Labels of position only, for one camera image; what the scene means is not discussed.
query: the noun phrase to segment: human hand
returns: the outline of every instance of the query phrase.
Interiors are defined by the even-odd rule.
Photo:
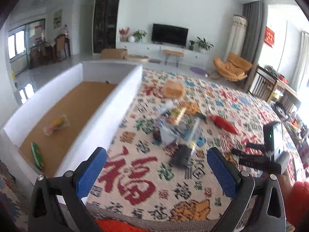
[[[291,177],[288,170],[286,170],[283,174],[277,175],[277,179],[279,181],[283,201],[286,202],[287,198],[289,197],[293,189],[293,185],[291,183]]]

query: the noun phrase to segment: red toy pepper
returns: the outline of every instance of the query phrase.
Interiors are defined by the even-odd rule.
[[[226,119],[218,115],[209,115],[209,118],[219,127],[233,134],[238,134],[237,128]]]

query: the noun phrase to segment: potted plant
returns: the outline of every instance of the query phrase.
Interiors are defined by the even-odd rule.
[[[129,33],[130,28],[127,27],[126,29],[121,28],[119,30],[119,34],[122,35],[122,41],[126,42],[128,40],[127,34]]]
[[[133,36],[137,39],[138,42],[141,42],[143,40],[143,37],[146,36],[147,33],[145,31],[141,31],[141,30],[138,30],[138,31],[135,31],[133,33]]]
[[[210,49],[212,49],[214,46],[210,43],[210,42],[206,42],[205,38],[203,38],[203,40],[199,37],[197,37],[198,39],[198,46],[200,49],[201,53],[206,53],[207,51],[209,51]]]
[[[193,50],[193,45],[195,44],[195,41],[194,40],[189,40],[190,42],[190,46],[189,46],[189,50]]]

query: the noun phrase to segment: purple mat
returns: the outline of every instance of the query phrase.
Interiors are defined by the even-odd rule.
[[[209,72],[201,69],[201,68],[198,68],[198,67],[190,67],[190,71],[196,73],[196,74],[199,74],[199,75],[202,75],[202,76],[205,76],[205,74],[207,74],[207,76],[209,76]]]

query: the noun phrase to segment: metal screw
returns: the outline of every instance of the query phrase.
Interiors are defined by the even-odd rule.
[[[43,174],[40,174],[40,175],[38,176],[38,180],[41,181],[41,180],[43,180],[43,179],[44,179],[44,175],[43,175]]]
[[[240,172],[243,177],[248,177],[249,173],[246,170]]]
[[[275,181],[275,180],[277,179],[277,176],[275,176],[274,174],[271,174],[269,177],[270,177],[273,181]]]
[[[66,171],[64,175],[65,177],[71,177],[73,175],[73,171],[72,170]]]

